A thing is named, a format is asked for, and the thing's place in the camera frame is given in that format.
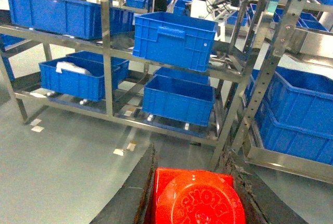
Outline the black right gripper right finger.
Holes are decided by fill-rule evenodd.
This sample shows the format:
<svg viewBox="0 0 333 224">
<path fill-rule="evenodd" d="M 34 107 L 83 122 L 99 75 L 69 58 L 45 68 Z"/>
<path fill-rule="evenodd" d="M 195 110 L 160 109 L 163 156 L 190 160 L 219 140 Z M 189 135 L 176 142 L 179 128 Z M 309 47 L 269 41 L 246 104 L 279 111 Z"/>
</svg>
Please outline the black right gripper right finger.
<svg viewBox="0 0 333 224">
<path fill-rule="evenodd" d="M 222 173 L 234 178 L 246 223 L 306 223 L 230 147 L 222 152 Z"/>
</svg>

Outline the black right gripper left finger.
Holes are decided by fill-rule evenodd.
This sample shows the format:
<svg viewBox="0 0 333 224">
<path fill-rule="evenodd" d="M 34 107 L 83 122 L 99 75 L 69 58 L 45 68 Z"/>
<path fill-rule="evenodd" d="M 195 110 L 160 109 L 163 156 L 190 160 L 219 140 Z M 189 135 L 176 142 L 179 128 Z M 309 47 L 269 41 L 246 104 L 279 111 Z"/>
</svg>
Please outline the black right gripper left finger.
<svg viewBox="0 0 333 224">
<path fill-rule="evenodd" d="M 128 178 L 91 223 L 152 223 L 156 149 L 149 145 Z"/>
</svg>

